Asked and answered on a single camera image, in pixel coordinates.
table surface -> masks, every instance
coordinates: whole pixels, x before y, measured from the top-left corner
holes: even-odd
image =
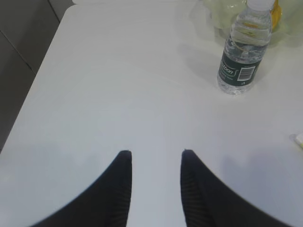
[[[290,139],[303,130],[303,48],[271,46],[253,89],[231,96],[216,83],[223,45],[200,1],[71,7],[0,155],[0,226],[50,215],[129,149],[128,226],[185,227],[185,148],[303,226],[303,152]]]

plastic bottle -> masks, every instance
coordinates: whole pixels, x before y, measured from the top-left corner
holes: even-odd
[[[275,0],[248,0],[233,23],[218,72],[219,87],[237,95],[248,91],[272,35]]]

water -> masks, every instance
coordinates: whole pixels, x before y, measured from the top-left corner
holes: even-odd
[[[246,8],[238,15],[226,40],[223,54],[225,57],[223,56],[217,77],[219,87],[224,92],[237,95],[250,90],[271,35],[269,11],[260,12]]]

bottle cap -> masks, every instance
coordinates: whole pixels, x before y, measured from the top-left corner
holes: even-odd
[[[247,5],[252,10],[267,11],[271,10],[275,0],[247,0]]]

bottle label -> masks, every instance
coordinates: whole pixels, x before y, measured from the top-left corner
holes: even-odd
[[[223,52],[219,76],[221,79],[233,86],[244,86],[250,84],[257,72],[261,61],[253,64],[241,64],[231,60],[225,52]]]

